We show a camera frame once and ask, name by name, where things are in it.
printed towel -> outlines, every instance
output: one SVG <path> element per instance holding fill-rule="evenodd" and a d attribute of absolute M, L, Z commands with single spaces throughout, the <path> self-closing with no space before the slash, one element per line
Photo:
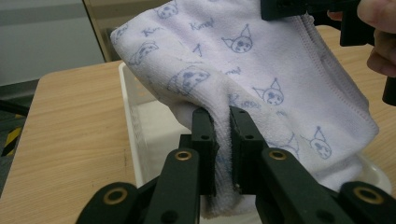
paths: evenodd
<path fill-rule="evenodd" d="M 198 107 L 212 116 L 218 195 L 202 199 L 205 217 L 255 208 L 253 196 L 233 190 L 229 105 L 250 114 L 270 147 L 291 152 L 335 190 L 360 172 L 355 155 L 378 132 L 308 15 L 263 21 L 259 0 L 177 0 L 126 22 L 111 40 L 180 123 L 190 128 Z"/>

cloth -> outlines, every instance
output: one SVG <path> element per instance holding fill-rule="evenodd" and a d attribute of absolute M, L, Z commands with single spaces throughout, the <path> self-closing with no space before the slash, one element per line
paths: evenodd
<path fill-rule="evenodd" d="M 331 189 L 360 172 L 356 153 L 378 132 L 368 101 L 308 15 L 263 21 L 259 0 L 177 0 L 126 22 L 111 40 L 181 124 L 190 128 L 198 107 L 213 118 L 218 195 L 203 199 L 205 217 L 255 208 L 254 197 L 233 190 L 229 105 Z"/>

wall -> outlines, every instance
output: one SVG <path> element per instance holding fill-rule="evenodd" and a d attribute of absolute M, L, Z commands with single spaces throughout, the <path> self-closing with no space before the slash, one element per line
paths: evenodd
<path fill-rule="evenodd" d="M 0 86 L 103 63 L 80 0 L 0 0 Z"/>

cartoon character print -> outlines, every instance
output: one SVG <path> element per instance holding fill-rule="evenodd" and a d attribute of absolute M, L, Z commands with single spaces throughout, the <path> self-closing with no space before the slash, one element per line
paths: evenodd
<path fill-rule="evenodd" d="M 264 100 L 264 102 L 270 105 L 280 105 L 285 99 L 276 78 L 271 84 L 271 88 L 262 90 L 253 87 L 253 90 Z"/>
<path fill-rule="evenodd" d="M 196 66 L 190 66 L 173 76 L 168 83 L 167 89 L 182 95 L 189 95 L 198 84 L 209 77 L 210 74 L 206 71 Z"/>
<path fill-rule="evenodd" d="M 176 1 L 166 3 L 161 7 L 154 8 L 154 10 L 157 12 L 157 15 L 163 20 L 177 15 L 178 13 Z"/>
<path fill-rule="evenodd" d="M 317 131 L 315 132 L 314 139 L 309 140 L 305 139 L 309 142 L 309 145 L 317 151 L 319 156 L 323 160 L 327 160 L 332 155 L 332 149 L 330 148 L 329 144 L 326 142 L 326 138 L 324 137 L 323 132 L 321 131 L 320 127 L 317 127 Z"/>
<path fill-rule="evenodd" d="M 111 43 L 113 45 L 117 45 L 121 36 L 125 33 L 128 29 L 128 23 L 123 24 L 119 28 L 117 28 L 114 32 L 111 33 Z"/>
<path fill-rule="evenodd" d="M 232 93 L 228 95 L 229 105 L 236 106 L 238 108 L 257 108 L 260 109 L 261 105 L 254 101 L 243 101 L 238 100 L 239 94 Z"/>
<path fill-rule="evenodd" d="M 145 42 L 143 43 L 139 50 L 132 55 L 129 60 L 130 65 L 139 65 L 142 63 L 143 59 L 150 54 L 152 51 L 159 49 L 155 42 Z"/>
<path fill-rule="evenodd" d="M 201 44 L 197 44 L 197 46 L 192 51 L 192 53 L 196 53 L 198 56 L 200 56 L 202 58 Z"/>
<path fill-rule="evenodd" d="M 241 35 L 236 39 L 222 38 L 224 43 L 235 53 L 246 53 L 251 50 L 253 46 L 253 41 L 250 37 L 250 31 L 248 29 L 248 24 L 245 26 Z"/>
<path fill-rule="evenodd" d="M 277 148 L 285 149 L 285 150 L 287 150 L 288 152 L 290 152 L 291 154 L 293 154 L 294 157 L 295 157 L 297 160 L 300 159 L 300 157 L 299 157 L 300 147 L 299 147 L 299 145 L 298 145 L 298 141 L 297 141 L 297 139 L 296 139 L 296 137 L 295 137 L 295 134 L 293 134 L 293 135 L 291 136 L 291 138 L 289 139 L 289 141 L 288 141 L 288 143 L 287 143 L 286 145 L 276 145 L 276 144 L 271 143 L 271 142 L 267 142 L 267 143 L 268 143 L 268 145 L 269 145 L 270 147 L 277 147 Z"/>

gray floor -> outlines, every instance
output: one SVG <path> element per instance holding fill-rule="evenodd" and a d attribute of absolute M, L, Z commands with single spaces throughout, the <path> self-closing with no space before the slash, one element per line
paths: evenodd
<path fill-rule="evenodd" d="M 29 81 L 20 84 L 13 84 L 8 86 L 0 87 L 0 99 L 11 102 L 16 105 L 30 106 L 32 103 L 37 81 Z M 15 128 L 22 127 L 24 125 L 25 118 L 15 118 L 15 114 L 1 111 L 0 110 L 0 155 L 6 146 L 7 136 Z M 14 154 L 18 149 L 17 145 L 14 148 L 14 153 L 10 153 L 6 156 L 0 157 L 0 196 L 3 192 L 4 185 L 7 182 L 7 176 L 9 169 L 14 159 Z"/>

